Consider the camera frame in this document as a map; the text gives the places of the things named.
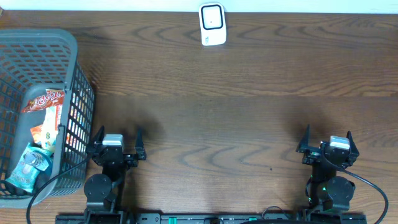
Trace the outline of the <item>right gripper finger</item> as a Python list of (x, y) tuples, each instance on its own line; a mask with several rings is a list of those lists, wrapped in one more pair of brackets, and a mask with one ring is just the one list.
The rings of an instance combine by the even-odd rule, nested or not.
[(311, 151), (310, 146), (308, 145), (309, 137), (310, 137), (310, 125), (308, 124), (305, 129), (303, 137), (301, 138), (301, 140), (298, 143), (296, 152), (307, 153), (307, 152)]
[(359, 151), (358, 151), (358, 148), (356, 147), (356, 145), (355, 145), (355, 143), (353, 141), (353, 137), (352, 137), (351, 131), (347, 132), (346, 137), (349, 140), (349, 146), (350, 146), (349, 155), (348, 155), (348, 158), (347, 158), (346, 161), (347, 161), (347, 163), (349, 165), (353, 165), (356, 162), (357, 158), (359, 157)]

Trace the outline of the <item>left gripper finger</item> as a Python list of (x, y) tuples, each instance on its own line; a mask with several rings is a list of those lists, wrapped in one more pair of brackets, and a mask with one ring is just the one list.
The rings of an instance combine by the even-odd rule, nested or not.
[(102, 145), (104, 139), (104, 126), (101, 126), (98, 132), (90, 139), (86, 145), (86, 153), (95, 153)]
[(142, 131), (139, 129), (136, 133), (135, 146), (137, 160), (144, 161), (147, 159), (146, 150), (144, 149), (144, 142), (142, 139)]

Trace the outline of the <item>yellow snack bag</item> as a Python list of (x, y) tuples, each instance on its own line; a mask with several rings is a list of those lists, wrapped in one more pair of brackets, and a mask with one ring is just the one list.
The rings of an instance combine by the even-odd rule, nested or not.
[(58, 125), (61, 122), (62, 109), (63, 105), (46, 108), (46, 114), (40, 134), (40, 143), (42, 149), (55, 152)]

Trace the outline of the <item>red Top chocolate bar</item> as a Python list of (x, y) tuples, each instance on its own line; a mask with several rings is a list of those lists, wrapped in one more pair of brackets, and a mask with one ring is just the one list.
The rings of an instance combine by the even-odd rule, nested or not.
[(52, 106), (63, 105), (65, 92), (63, 90), (46, 89), (46, 94), (38, 96), (27, 102), (22, 113), (40, 111)]

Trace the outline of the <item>teal wet wipes pack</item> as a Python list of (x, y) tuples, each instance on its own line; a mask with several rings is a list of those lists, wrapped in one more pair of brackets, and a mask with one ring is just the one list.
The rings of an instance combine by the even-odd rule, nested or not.
[(27, 193), (32, 193), (39, 174), (51, 174), (52, 155), (52, 151), (28, 143), (6, 182)]

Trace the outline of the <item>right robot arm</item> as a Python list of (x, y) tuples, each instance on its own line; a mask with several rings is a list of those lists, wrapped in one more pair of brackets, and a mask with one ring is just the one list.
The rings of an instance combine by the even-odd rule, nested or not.
[(355, 184), (338, 176), (337, 172), (352, 166), (359, 156), (351, 133), (348, 132), (345, 138), (331, 136), (318, 147), (310, 146), (309, 139), (310, 128), (307, 127), (296, 151), (303, 154), (302, 163), (312, 167), (305, 188), (310, 210), (330, 213), (349, 210)]

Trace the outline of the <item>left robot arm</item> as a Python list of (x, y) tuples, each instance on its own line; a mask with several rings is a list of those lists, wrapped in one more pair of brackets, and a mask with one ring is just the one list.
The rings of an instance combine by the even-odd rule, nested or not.
[(126, 173), (147, 158), (140, 130), (136, 133), (135, 153), (124, 152), (121, 134), (106, 134), (102, 126), (87, 145), (87, 153), (102, 173), (88, 178), (84, 185), (86, 209), (84, 223), (135, 223), (134, 215), (121, 207)]

